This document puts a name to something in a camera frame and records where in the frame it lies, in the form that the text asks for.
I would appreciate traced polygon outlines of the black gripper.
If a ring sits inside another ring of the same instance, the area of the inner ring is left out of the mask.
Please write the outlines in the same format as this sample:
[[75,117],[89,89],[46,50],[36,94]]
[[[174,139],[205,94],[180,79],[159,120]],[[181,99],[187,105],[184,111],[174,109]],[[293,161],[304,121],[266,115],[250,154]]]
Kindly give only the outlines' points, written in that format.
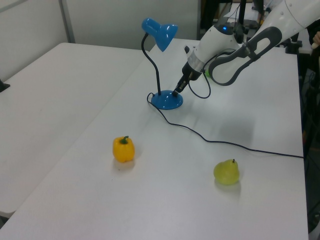
[[190,81],[196,81],[200,76],[201,72],[194,70],[188,62],[182,68],[182,77],[178,81],[175,89],[172,91],[172,95],[177,97],[185,87],[189,84]]

